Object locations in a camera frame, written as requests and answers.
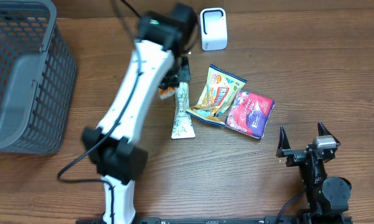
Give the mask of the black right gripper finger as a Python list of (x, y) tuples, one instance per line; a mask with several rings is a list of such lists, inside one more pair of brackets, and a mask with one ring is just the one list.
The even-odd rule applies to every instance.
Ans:
[(317, 129), (319, 136), (331, 136), (332, 134), (330, 131), (327, 130), (327, 128), (324, 126), (323, 122), (319, 121), (317, 123)]
[(283, 126), (280, 127), (278, 149), (279, 150), (290, 150), (291, 149), (288, 137), (286, 136), (286, 132)]

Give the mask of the small orange tissue box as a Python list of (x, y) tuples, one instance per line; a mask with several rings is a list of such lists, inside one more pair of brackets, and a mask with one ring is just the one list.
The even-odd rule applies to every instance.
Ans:
[(164, 99), (169, 98), (169, 97), (171, 97), (175, 94), (175, 88), (169, 87), (165, 90), (159, 88), (158, 89), (158, 94), (159, 94), (159, 98), (161, 100), (164, 100)]

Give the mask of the beige orange snack bag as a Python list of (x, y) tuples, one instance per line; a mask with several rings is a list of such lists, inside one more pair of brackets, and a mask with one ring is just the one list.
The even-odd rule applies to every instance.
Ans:
[(220, 116), (229, 109), (237, 93), (246, 83), (245, 79), (211, 64), (198, 103), (186, 109), (186, 113), (204, 123), (225, 126)]

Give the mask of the pink purple pad package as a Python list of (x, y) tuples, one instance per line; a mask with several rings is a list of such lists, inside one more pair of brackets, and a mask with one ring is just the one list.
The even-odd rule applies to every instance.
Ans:
[(227, 116), (226, 126), (261, 139), (273, 107), (273, 99), (240, 90)]

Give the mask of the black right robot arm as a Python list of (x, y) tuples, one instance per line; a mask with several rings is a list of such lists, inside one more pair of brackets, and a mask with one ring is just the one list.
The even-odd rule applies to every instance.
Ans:
[[(275, 222), (284, 223), (352, 223), (345, 218), (352, 185), (343, 177), (329, 177), (324, 164), (335, 158), (340, 141), (322, 122), (317, 123), (319, 135), (305, 149), (292, 150), (284, 128), (280, 127), (277, 157), (286, 158), (286, 166), (298, 167), (304, 190), (290, 199), (279, 211)], [(285, 209), (297, 199), (306, 196), (307, 208), (296, 216), (283, 218)]]

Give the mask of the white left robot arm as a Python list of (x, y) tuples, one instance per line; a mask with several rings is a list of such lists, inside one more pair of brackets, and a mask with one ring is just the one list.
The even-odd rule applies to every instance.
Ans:
[(128, 70), (117, 95), (95, 129), (85, 128), (82, 143), (105, 190), (100, 223), (132, 223), (134, 185), (147, 151), (137, 146), (158, 89), (177, 87), (182, 56), (197, 25), (194, 10), (178, 3), (168, 16), (148, 11), (140, 17)]

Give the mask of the white barcode scanner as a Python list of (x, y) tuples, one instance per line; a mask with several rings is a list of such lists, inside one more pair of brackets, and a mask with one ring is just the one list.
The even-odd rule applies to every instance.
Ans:
[(227, 47), (227, 15), (224, 9), (212, 7), (200, 12), (203, 51), (223, 50)]

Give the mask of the white floral tube gold cap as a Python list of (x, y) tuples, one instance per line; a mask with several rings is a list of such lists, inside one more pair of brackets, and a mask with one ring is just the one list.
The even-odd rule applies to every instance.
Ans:
[(189, 109), (189, 86), (180, 82), (175, 91), (175, 114), (172, 126), (172, 139), (188, 139), (195, 137), (192, 119), (186, 109)]

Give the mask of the dark grey plastic basket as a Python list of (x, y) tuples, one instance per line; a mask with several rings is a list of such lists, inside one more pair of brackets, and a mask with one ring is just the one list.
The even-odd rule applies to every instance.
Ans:
[(57, 152), (76, 80), (53, 2), (0, 1), (0, 152)]

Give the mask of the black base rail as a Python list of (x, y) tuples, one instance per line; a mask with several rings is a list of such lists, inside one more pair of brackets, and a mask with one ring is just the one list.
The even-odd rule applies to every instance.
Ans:
[[(345, 217), (344, 223), (353, 224), (351, 217)], [(102, 219), (98, 220), (77, 220), (76, 224), (99, 224), (105, 223)], [(252, 219), (160, 219), (157, 217), (151, 218), (135, 218), (132, 224), (273, 224), (276, 223), (275, 216), (266, 216), (264, 218)], [(298, 223), (296, 217), (284, 216), (281, 217), (279, 224)]]

